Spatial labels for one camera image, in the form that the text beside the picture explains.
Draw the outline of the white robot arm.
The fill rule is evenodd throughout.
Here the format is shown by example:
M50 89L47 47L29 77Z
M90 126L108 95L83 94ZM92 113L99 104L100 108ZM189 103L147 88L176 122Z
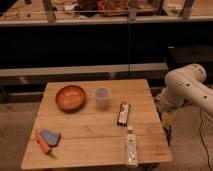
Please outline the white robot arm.
M166 87L160 93L160 103L167 109L180 107L185 100L196 104L213 118L213 89L203 82L206 70L200 64L189 64L168 72L164 78Z

